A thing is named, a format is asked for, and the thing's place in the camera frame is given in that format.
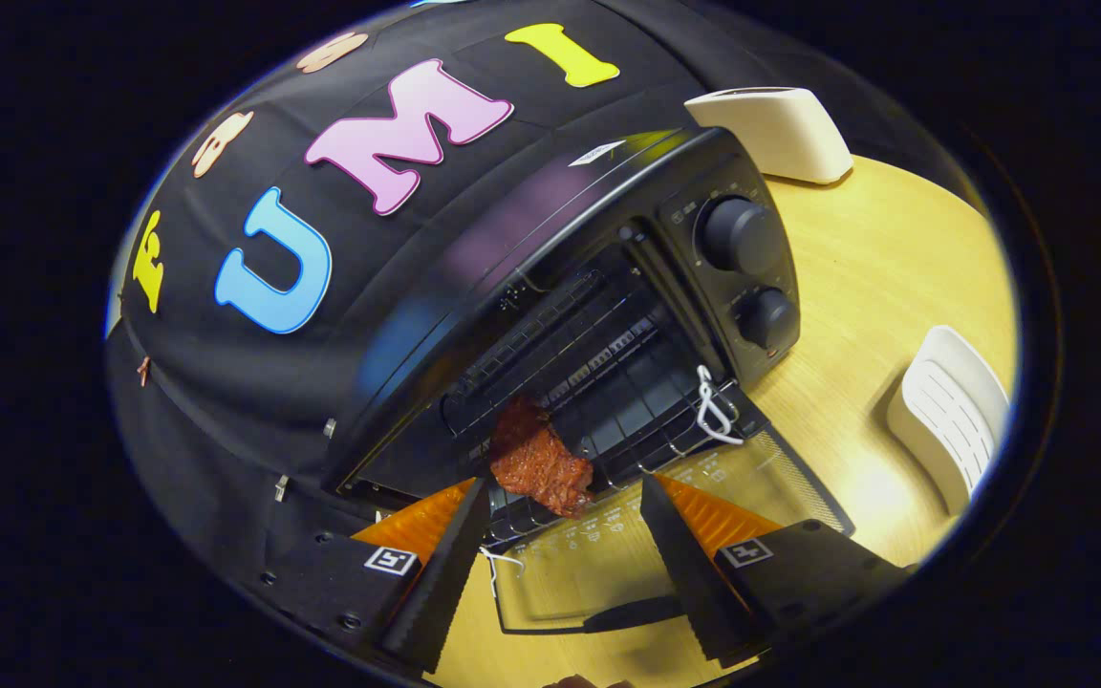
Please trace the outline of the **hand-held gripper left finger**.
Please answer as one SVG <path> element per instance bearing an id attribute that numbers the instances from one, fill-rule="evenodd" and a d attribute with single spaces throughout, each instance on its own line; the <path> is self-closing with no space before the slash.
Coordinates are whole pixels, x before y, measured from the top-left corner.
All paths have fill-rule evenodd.
<path id="1" fill-rule="evenodd" d="M 282 504 L 259 597 L 336 655 L 432 674 L 490 518 L 492 480 L 442 489 L 355 534 L 326 505 Z"/>

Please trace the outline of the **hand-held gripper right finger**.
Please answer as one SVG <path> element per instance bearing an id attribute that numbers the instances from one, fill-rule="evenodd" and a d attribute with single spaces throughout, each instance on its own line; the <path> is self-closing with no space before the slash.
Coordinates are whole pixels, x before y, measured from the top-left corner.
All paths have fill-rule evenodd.
<path id="1" fill-rule="evenodd" d="M 643 476 L 639 513 L 704 656 L 724 667 L 800 649 L 909 578 L 822 520 L 778 527 L 668 476 Z"/>

